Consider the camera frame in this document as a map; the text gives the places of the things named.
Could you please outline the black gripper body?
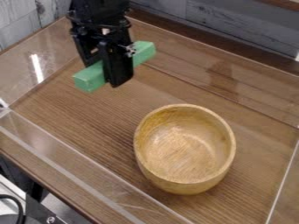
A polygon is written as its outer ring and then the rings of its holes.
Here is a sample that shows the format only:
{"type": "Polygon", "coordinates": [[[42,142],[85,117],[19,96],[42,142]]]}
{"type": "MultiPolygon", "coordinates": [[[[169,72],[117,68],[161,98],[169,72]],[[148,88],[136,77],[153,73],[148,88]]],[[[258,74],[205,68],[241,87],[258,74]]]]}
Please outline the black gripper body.
{"type": "Polygon", "coordinates": [[[70,36],[94,35],[98,42],[130,41],[128,11],[129,0],[70,0],[66,13],[70,36]]]}

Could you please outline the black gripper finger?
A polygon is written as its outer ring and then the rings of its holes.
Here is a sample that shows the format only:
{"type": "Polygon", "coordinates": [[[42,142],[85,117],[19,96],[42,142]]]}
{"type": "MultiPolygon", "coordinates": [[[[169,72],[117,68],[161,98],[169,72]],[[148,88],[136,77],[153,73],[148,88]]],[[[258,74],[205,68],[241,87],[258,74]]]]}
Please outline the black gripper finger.
{"type": "Polygon", "coordinates": [[[133,77],[133,43],[130,41],[99,41],[97,47],[105,81],[113,88],[117,88],[133,77]]]}
{"type": "Polygon", "coordinates": [[[99,61],[98,37],[94,35],[73,34],[71,39],[85,67],[99,61]]]}

